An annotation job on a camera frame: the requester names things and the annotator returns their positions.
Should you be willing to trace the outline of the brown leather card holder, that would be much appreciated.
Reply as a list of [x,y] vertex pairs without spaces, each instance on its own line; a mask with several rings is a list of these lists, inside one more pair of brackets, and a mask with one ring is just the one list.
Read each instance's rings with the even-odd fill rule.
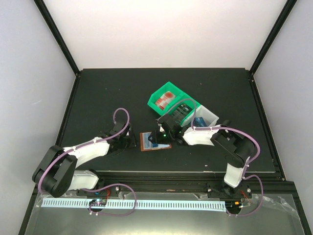
[[149,140],[149,136],[151,133],[152,132],[140,133],[140,150],[142,152],[172,148],[170,144],[152,143]]

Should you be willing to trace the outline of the blue credit card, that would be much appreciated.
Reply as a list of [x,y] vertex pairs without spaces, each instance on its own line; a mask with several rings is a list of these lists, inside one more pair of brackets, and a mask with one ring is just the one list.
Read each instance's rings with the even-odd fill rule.
[[142,133],[142,147],[143,147],[143,150],[157,148],[157,144],[156,143],[152,143],[149,140],[149,136],[150,135],[151,135],[151,132]]
[[207,127],[207,124],[205,123],[205,121],[202,117],[196,117],[196,118],[194,118],[194,126],[196,126],[196,127]]

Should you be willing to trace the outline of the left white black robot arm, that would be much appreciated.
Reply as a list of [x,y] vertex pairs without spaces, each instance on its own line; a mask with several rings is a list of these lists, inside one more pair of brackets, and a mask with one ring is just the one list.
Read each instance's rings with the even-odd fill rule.
[[96,171],[77,168],[98,157],[135,146],[132,125],[117,122],[113,129],[86,143],[64,148],[58,145],[50,147],[34,171],[32,181],[38,189],[54,198],[78,189],[87,189],[93,195],[100,195],[105,190],[105,183],[99,180]]

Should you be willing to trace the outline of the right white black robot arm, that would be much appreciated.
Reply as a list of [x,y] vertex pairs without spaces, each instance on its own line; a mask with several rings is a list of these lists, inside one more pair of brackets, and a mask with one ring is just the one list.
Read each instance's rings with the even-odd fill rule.
[[172,145],[209,145],[220,147],[225,152],[227,162],[222,190],[225,196],[234,197],[240,192],[240,183],[245,179],[249,165],[261,152],[258,142],[247,133],[221,125],[201,126],[200,118],[194,117],[192,123],[181,127],[170,115],[157,120],[157,129],[147,140],[152,146]]

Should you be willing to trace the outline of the red patterned card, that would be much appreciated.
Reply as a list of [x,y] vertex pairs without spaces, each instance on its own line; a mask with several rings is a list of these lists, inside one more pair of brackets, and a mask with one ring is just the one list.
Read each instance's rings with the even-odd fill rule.
[[175,98],[176,96],[172,92],[167,91],[155,102],[155,105],[161,110],[164,110]]

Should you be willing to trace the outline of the green bin left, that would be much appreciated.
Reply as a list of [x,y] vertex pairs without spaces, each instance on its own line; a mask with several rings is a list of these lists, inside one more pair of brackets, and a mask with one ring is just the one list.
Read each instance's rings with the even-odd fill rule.
[[181,89],[173,83],[167,82],[151,94],[147,105],[162,116],[174,105],[175,101],[179,101],[183,94]]

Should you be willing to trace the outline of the green bin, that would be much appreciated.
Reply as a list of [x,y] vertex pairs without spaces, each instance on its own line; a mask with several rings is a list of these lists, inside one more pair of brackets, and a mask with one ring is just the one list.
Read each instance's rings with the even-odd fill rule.
[[183,93],[178,96],[178,100],[174,100],[171,104],[174,106],[177,104],[170,112],[169,115],[174,119],[174,121],[181,126],[188,125],[190,123],[190,118],[194,113],[195,104],[196,107],[200,107],[200,103],[189,95]]
[[183,94],[181,89],[173,83],[167,82],[151,94],[147,105],[162,116],[174,105],[175,101],[179,101]]

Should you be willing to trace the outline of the green bin middle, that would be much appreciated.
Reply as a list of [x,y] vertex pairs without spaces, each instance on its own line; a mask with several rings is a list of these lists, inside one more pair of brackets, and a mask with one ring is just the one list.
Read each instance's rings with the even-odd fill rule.
[[183,93],[178,96],[178,100],[174,100],[171,104],[174,106],[177,104],[170,112],[169,115],[174,119],[174,121],[181,126],[188,125],[190,123],[190,118],[194,113],[195,104],[196,107],[200,107],[200,103],[189,95]]

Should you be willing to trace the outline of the white bin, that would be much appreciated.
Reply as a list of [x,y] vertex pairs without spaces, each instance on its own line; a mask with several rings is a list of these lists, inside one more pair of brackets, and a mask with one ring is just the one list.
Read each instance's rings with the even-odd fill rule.
[[196,118],[202,117],[207,124],[207,127],[215,126],[219,117],[213,112],[205,108],[203,105],[200,105],[196,110]]

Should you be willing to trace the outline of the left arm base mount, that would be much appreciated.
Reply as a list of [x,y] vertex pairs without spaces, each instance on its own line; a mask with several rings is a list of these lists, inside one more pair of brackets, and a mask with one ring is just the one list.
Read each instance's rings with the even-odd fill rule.
[[97,190],[96,192],[89,192],[89,191],[85,191],[82,189],[76,189],[75,193],[77,196],[83,196],[86,198],[108,199],[110,196],[115,197],[121,188],[121,186],[112,186],[112,187],[109,187],[107,189],[103,189],[103,190],[98,191],[100,188],[103,188],[104,186],[108,186],[108,184],[106,184],[104,182],[98,182],[95,185],[95,187],[91,189],[91,190]]

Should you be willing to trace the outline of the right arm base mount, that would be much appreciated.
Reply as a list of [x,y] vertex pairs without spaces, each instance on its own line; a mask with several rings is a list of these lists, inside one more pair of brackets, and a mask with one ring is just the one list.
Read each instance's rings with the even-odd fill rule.
[[208,182],[206,184],[208,197],[220,199],[241,199],[252,198],[248,183],[241,182],[239,186],[233,188],[224,182]]

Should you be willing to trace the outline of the black aluminium frame rail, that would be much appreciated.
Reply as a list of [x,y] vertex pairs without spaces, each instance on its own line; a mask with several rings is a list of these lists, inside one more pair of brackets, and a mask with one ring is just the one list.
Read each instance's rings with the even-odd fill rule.
[[[102,172],[106,185],[124,183],[138,196],[156,199],[215,199],[208,191],[220,185],[217,173],[109,173]],[[90,215],[79,209],[40,209],[34,191],[19,233],[22,235],[309,235],[296,186],[279,174],[260,173],[245,184],[245,195],[263,192],[262,207],[253,207],[238,216],[225,212],[141,211],[130,215],[113,211],[110,215]]]

